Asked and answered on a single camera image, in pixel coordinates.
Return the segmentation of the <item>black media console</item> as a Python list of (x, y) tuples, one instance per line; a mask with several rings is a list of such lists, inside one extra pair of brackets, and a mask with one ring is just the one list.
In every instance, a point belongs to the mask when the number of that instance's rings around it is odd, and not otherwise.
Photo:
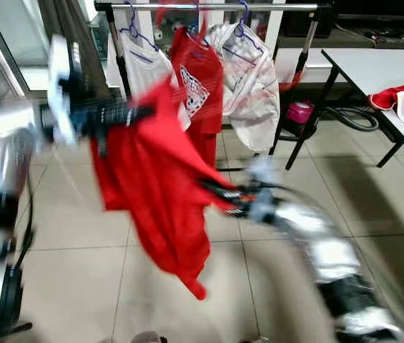
[(330, 4), (316, 26), (313, 48), (404, 49), (404, 0), (284, 0)]

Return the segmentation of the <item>red shirt with printed logo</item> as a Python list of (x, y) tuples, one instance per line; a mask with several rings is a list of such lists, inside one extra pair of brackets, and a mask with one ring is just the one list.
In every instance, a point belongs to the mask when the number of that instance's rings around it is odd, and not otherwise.
[(215, 50), (187, 27), (174, 33), (169, 50), (178, 82), (179, 120), (202, 160), (216, 166), (217, 135), (222, 130), (222, 62)]

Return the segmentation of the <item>glass sliding door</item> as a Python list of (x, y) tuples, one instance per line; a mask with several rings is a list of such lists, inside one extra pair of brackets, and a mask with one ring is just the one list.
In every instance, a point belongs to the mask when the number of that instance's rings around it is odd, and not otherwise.
[(37, 0), (0, 0), (0, 75), (14, 95), (44, 95), (50, 43)]

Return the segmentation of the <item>pink box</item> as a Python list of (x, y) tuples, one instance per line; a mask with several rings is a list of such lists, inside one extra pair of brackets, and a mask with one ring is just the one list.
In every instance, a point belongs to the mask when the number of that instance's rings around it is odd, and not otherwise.
[(309, 101), (294, 101), (287, 106), (285, 116), (293, 123), (306, 124), (314, 111), (314, 104)]

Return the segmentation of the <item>metal clothes rack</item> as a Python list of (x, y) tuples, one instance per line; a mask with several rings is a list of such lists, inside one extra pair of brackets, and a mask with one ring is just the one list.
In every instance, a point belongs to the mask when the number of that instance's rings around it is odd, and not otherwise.
[[(159, 2), (159, 3), (133, 3), (137, 12), (157, 12), (163, 15), (166, 11), (179, 11), (179, 12), (195, 12), (192, 2)], [(116, 30), (117, 25), (114, 23), (114, 11), (127, 10), (131, 13), (129, 6), (121, 2), (102, 1), (94, 0), (94, 7), (98, 12), (106, 14), (106, 19), (110, 30)], [(243, 12), (244, 7), (239, 3), (212, 3), (212, 4), (201, 4), (201, 9), (208, 12)], [(314, 3), (314, 4), (286, 4), (286, 3), (272, 3), (272, 4), (250, 4), (250, 13), (252, 12), (304, 12), (309, 13), (310, 25), (307, 27), (307, 35), (304, 39), (304, 46), (302, 52), (297, 57), (297, 65), (295, 66), (294, 77), (291, 79), (290, 83), (280, 83), (281, 91), (289, 91), (299, 84), (300, 79), (305, 71), (305, 65), (307, 58), (309, 58), (310, 48), (312, 48), (312, 40), (314, 39), (315, 32), (318, 29), (319, 22), (324, 16), (329, 16), (330, 13), (334, 13), (332, 9), (332, 4)], [(116, 59), (117, 71), (119, 71), (119, 77), (121, 79), (121, 88), (123, 89), (124, 95), (130, 97), (129, 83), (127, 83), (127, 73), (124, 70), (124, 58), (122, 56), (122, 46), (120, 45), (119, 35), (112, 34), (112, 41), (114, 44), (114, 59)], [(290, 135), (281, 135), (281, 126), (277, 125), (276, 131), (274, 133), (272, 146), (268, 150), (268, 156), (274, 156), (277, 144), (279, 141), (299, 141)]]

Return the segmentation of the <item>plain red shirt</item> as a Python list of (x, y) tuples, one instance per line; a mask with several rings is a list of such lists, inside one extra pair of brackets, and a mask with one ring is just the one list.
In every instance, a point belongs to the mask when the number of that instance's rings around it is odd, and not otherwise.
[(233, 209), (205, 185), (237, 189), (199, 155), (183, 131), (178, 112), (182, 91), (160, 79), (133, 101), (149, 117), (108, 129), (91, 140), (92, 163), (104, 209), (129, 213), (140, 245), (160, 270), (178, 278), (198, 300), (199, 281), (210, 255), (205, 209)]

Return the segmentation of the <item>purple hanger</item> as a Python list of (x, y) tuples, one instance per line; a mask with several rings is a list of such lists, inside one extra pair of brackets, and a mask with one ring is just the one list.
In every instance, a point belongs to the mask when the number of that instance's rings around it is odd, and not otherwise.
[(207, 14), (201, 9), (201, 0), (192, 0), (194, 10), (197, 13), (197, 19), (187, 26), (187, 35), (191, 36), (199, 45), (210, 46), (206, 39), (206, 19)]
[(149, 46), (150, 48), (154, 49), (155, 51), (160, 52), (160, 49), (158, 46), (154, 45), (152, 43), (151, 39), (148, 39), (146, 36), (142, 35), (142, 32), (140, 31), (139, 27), (136, 25), (136, 18), (137, 18), (137, 10), (134, 7), (134, 4), (130, 2), (130, 0), (124, 0), (124, 3), (129, 6), (131, 14), (129, 17), (129, 26), (127, 26), (125, 29), (120, 29), (120, 32), (126, 32), (130, 36), (133, 37), (133, 39), (137, 39), (139, 37), (140, 39), (143, 40)]
[(246, 30), (247, 26), (245, 26), (245, 21), (248, 19), (248, 17), (250, 17), (250, 5), (245, 0), (238, 0), (238, 3), (241, 4), (244, 9), (239, 22), (237, 23), (237, 25), (235, 25), (234, 35), (238, 37), (238, 39), (247, 40), (251, 43), (251, 46), (253, 46), (253, 48), (258, 50), (259, 52), (262, 52), (262, 49), (260, 48), (260, 46), (257, 45), (256, 40), (254, 40), (253, 37), (247, 33)]

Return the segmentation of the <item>white jacket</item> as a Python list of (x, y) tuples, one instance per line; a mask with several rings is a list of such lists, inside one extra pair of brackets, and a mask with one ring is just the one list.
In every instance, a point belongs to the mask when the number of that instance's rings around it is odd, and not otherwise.
[(239, 140), (257, 153), (270, 150), (280, 120), (280, 80), (272, 52), (252, 35), (259, 52), (234, 35), (237, 23), (214, 25), (206, 39), (222, 62), (222, 114), (228, 118)]

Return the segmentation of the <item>red fabric piece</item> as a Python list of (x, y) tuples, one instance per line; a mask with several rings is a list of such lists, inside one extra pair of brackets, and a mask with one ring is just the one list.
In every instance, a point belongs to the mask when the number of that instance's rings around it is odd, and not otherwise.
[(376, 110), (395, 110), (397, 109), (397, 93), (404, 91), (404, 84), (383, 89), (377, 94), (368, 96), (368, 102)]

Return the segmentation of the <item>white sleeveless shirt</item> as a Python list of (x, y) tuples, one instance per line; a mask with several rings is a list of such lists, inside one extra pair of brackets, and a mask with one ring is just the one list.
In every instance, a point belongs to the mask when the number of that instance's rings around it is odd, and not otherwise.
[(178, 85), (172, 62), (162, 50), (140, 46), (128, 39), (121, 42), (121, 45), (132, 97), (142, 97), (163, 81), (169, 81), (173, 87)]

